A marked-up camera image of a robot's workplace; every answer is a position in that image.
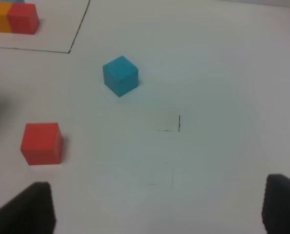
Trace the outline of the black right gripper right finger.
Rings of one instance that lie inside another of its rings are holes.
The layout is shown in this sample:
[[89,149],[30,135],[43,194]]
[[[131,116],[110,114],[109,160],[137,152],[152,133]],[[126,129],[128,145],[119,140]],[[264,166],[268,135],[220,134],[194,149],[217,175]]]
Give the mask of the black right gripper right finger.
[[290,234],[290,178],[287,176],[267,176],[262,223],[268,234]]

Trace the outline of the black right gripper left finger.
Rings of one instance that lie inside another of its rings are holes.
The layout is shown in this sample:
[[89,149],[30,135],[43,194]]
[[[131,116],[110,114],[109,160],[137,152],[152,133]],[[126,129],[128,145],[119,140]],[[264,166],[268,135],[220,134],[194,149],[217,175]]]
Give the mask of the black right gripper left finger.
[[0,208],[0,234],[52,234],[55,225],[48,182],[34,182]]

